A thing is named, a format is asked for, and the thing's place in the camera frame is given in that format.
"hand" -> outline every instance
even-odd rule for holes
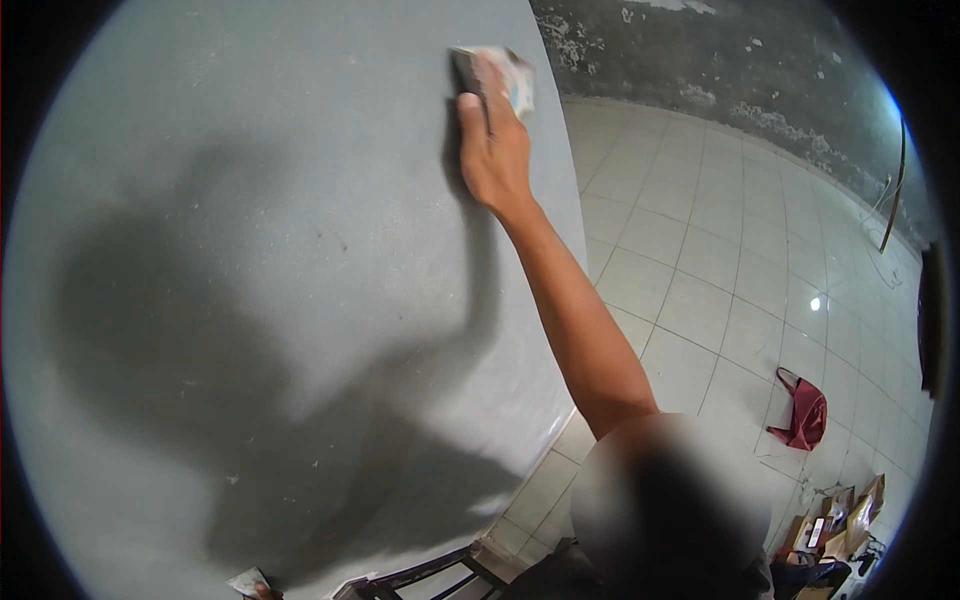
[[[476,94],[460,94],[457,99],[464,133],[460,168],[473,197],[502,220],[534,202],[530,193],[530,138],[514,114],[499,69],[483,54],[477,57],[476,65],[487,110]]]
[[[266,585],[256,582],[253,584],[256,590],[256,600],[283,600],[283,592],[267,588]]]

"peeling wall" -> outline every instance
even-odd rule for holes
[[[897,177],[897,105],[826,5],[530,1],[563,93],[736,127],[808,160],[871,204],[887,174]],[[896,227],[920,248],[939,235],[912,143],[907,151]],[[889,215],[891,205],[881,212]]]

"painted wall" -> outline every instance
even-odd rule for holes
[[[795,0],[530,0],[561,92],[693,114],[767,139],[869,203],[900,167],[900,114],[827,6]],[[889,215],[892,202],[881,211]],[[936,238],[909,145],[897,228]]]
[[[130,0],[52,106],[5,256],[12,431],[93,598],[321,597],[463,547],[570,414],[465,193],[447,47],[537,66],[531,183],[585,262],[530,8]]]

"dark clothing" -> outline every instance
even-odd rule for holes
[[[709,560],[709,552],[697,553],[694,558],[677,557],[677,560],[688,561],[690,577],[695,578],[696,562]],[[773,584],[766,557],[761,553],[734,582],[725,582],[722,587],[726,589],[712,589],[709,598],[773,600]],[[596,571],[573,538],[562,539],[552,554],[520,574],[500,596],[502,600],[620,600],[648,597],[660,600],[687,598],[689,594],[684,593],[683,581],[634,581],[614,590]]]

